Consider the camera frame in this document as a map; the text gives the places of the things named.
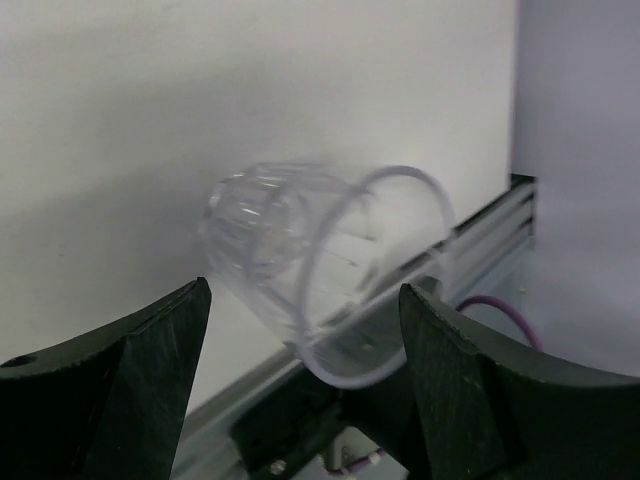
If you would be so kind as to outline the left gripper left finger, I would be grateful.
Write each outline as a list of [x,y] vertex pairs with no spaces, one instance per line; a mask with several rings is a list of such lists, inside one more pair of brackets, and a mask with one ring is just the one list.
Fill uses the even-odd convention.
[[211,306],[199,277],[1,365],[4,479],[167,479]]

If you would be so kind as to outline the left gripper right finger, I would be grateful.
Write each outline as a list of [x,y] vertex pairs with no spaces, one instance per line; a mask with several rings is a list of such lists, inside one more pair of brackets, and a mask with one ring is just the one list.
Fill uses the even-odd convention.
[[436,479],[635,479],[639,381],[538,352],[404,285],[401,329]]

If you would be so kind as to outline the clear glass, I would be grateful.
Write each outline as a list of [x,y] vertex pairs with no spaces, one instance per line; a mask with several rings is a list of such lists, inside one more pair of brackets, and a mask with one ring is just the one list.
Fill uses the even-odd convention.
[[406,165],[259,163],[219,181],[200,235],[221,281],[328,385],[357,390],[406,361],[398,295],[446,295],[457,219]]

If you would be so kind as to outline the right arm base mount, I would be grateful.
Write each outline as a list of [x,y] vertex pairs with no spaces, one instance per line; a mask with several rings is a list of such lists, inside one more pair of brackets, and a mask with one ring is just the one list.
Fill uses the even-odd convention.
[[412,470],[425,445],[408,368],[361,390],[304,370],[243,414],[230,436],[251,479],[291,479],[347,427]]

